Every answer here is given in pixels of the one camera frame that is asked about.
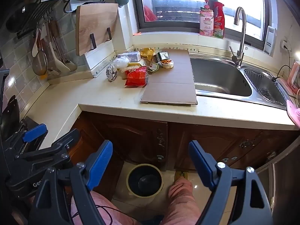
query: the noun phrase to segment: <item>person's foot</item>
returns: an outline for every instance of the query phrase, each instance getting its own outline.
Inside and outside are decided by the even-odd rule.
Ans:
[[[175,175],[174,175],[174,182],[176,182],[181,177],[183,177],[187,180],[188,179],[188,173],[187,172],[176,171]]]

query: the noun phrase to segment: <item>faucet spout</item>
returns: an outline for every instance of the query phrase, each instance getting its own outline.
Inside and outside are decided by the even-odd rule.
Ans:
[[[246,22],[247,21],[246,21],[246,13],[245,13],[245,11],[242,7],[238,7],[236,9],[235,15],[234,15],[234,24],[239,25],[241,13],[242,13],[243,28],[242,28],[242,38],[241,38],[240,49],[238,50],[237,55],[235,55],[233,53],[233,50],[230,47],[230,50],[232,52],[232,58],[231,59],[238,66],[242,65],[242,61],[243,61],[243,57],[244,57],[243,49],[244,49],[244,44],[245,44]]]

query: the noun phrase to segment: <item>flattened cardboard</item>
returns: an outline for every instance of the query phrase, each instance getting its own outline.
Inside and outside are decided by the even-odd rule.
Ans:
[[[174,67],[149,75],[141,102],[197,105],[190,56],[186,50],[166,50]]]

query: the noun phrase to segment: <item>wall socket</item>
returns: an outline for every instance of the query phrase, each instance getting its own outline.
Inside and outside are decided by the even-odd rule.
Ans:
[[[287,49],[288,49],[290,52],[292,51],[292,48],[290,47],[290,44],[289,44],[286,40],[282,40],[282,41],[281,41],[280,47],[281,47],[282,49],[284,49],[285,51],[287,51],[287,50],[284,48],[284,46],[286,46]]]

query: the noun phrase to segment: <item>pink pants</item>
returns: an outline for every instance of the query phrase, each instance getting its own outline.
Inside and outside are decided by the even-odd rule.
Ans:
[[[169,189],[169,201],[167,214],[165,215],[161,225],[195,225],[200,217],[200,210],[196,205],[192,194],[192,183],[184,178],[178,179]],[[96,205],[109,206],[117,209],[109,200],[102,195],[91,192]],[[113,219],[113,225],[139,225],[140,223],[132,218],[109,208],[105,208]],[[98,208],[106,225],[110,224],[110,218],[105,210]],[[74,198],[71,203],[71,215],[77,212]],[[82,225],[79,216],[73,218],[74,225]]]

